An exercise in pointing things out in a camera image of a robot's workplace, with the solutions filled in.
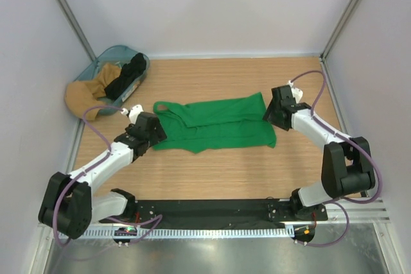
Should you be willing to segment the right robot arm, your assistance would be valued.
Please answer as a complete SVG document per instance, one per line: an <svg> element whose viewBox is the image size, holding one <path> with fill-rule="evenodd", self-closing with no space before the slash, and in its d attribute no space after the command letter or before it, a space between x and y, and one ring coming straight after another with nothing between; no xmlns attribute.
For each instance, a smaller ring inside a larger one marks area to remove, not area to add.
<svg viewBox="0 0 411 274"><path fill-rule="evenodd" d="M368 191L376 185L368 141L330 126L309 104L301 103L301 98L302 91L292 85L273 88L263 116L264 121L282 130L303 134L322 150L320 180L294 190L290 196L289 211L298 220L306 219L328 201Z"/></svg>

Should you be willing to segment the green tank top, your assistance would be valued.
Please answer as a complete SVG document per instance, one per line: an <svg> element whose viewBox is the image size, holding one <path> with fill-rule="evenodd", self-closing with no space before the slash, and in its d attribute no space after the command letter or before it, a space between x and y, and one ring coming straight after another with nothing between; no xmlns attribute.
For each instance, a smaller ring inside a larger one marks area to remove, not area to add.
<svg viewBox="0 0 411 274"><path fill-rule="evenodd" d="M273 127L263 120L266 111L260 92L244 98L185 105L158 101L153 111L166 133L155 150L180 149L200 153L211 149L276 146Z"/></svg>

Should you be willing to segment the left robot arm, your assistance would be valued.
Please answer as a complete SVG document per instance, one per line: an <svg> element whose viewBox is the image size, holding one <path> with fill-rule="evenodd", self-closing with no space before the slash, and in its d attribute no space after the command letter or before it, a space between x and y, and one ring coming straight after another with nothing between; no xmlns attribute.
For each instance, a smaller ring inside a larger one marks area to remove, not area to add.
<svg viewBox="0 0 411 274"><path fill-rule="evenodd" d="M112 189L105 196L94 196L118 171L166 139L157 115L135 108L128 117L130 124L107 150L83 167L68 174L57 172L49 179L38 221L52 228L55 234L77 239L91 223L104 219L128 223L135 218L133 194Z"/></svg>

